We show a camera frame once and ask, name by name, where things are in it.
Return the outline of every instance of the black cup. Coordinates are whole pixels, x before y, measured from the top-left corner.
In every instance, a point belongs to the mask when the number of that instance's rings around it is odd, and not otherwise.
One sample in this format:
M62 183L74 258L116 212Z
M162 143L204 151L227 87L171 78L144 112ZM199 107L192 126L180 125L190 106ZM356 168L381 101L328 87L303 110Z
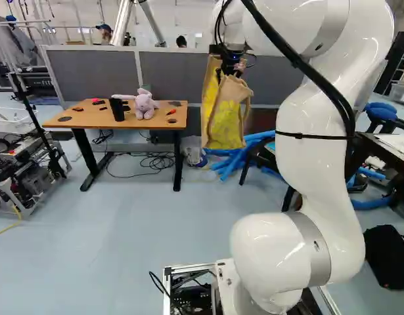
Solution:
M110 98L110 106L116 121L124 120L123 102L119 98Z

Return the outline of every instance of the pink stuffed bunny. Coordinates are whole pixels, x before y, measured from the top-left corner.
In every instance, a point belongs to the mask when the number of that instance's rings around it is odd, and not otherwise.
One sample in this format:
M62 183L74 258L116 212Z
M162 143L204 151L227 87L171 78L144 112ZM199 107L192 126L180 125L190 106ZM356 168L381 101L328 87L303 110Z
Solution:
M138 120L151 119L154 117L155 108L159 108L157 102L152 99L152 93L145 89L137 89L139 95L121 95L115 94L112 98L120 98L122 100L134 100L135 101L135 114Z

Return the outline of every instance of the desk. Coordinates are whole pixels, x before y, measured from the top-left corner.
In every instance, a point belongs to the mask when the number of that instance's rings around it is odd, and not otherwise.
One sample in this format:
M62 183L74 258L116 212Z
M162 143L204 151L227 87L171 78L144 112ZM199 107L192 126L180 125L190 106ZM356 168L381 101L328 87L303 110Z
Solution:
M402 174L404 178L404 154L381 142L372 133L356 133L353 146L354 152L349 162L348 174L354 174L369 156L374 155Z
M83 100L43 124L43 127L46 128L72 129L76 142L89 169L89 175L81 185L80 190L85 192L89 189L99 173L114 155L113 152L106 152L105 156L97 163L86 136L85 129L149 129L174 131L175 175L173 189L175 192L179 192L181 189L181 173L183 171L183 156L180 153L180 131L187 126L187 101L172 102L161 100L159 101L160 109L155 111L155 115L152 119L137 120L134 103L130 100L128 105L131 110L124 113L124 121L114 120L110 103L107 99L105 103L106 104L92 105L91 99ZM77 112L74 111L73 108L83 108L83 111ZM166 114L172 109L176 109L177 112L167 116ZM61 117L71 117L71 120L59 121ZM176 122L169 123L169 119L175 119Z

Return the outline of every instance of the gray floor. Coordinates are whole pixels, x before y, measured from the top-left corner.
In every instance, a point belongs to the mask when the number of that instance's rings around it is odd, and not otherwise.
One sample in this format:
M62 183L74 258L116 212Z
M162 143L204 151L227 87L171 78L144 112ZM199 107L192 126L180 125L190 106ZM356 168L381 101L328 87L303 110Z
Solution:
M20 106L0 93L0 106ZM399 116L404 119L404 107ZM61 110L40 106L40 121ZM359 130L369 124L359 120ZM70 160L74 141L63 142ZM173 171L133 179L104 173L88 191L83 159L47 203L21 226L0 236L0 314L162 313L162 296L148 271L171 264L208 263L229 257L229 232L244 215L279 211L286 186L251 169L246 184L225 183L210 171L186 168L183 189L172 191ZM120 156L114 174L141 172L139 158ZM361 198L375 198L369 188ZM363 228L404 220L389 209L358 213ZM0 229L14 222L0 216ZM365 264L348 283L329 286L342 314L404 314L404 293L380 289Z

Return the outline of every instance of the wooden table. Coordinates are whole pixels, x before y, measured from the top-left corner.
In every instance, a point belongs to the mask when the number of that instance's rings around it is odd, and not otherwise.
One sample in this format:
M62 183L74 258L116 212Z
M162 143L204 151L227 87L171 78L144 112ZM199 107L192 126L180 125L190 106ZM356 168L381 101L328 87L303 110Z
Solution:
M175 154L175 176L173 189L175 192L181 189L181 174L183 171L183 156L180 153L180 131L187 126L187 101L161 100L160 109L155 110L155 115L149 120L138 120L135 116L134 103L132 100L127 104L131 110L125 112L124 121L114 120L110 102L104 99L105 104L92 105L91 99L83 100L75 106L64 110L62 113L46 121L43 127L47 128L71 128L76 142L81 150L83 158L89 169L87 176L81 186L85 192L92 185L105 165L110 161L113 152L106 152L104 157L97 163L91 149L91 145L85 133L85 129L149 129L149 130L170 130L174 132L174 154ZM82 108L83 111L75 111L75 108ZM166 115L170 110L175 109L176 113ZM62 117L71 117L67 121L59 121Z

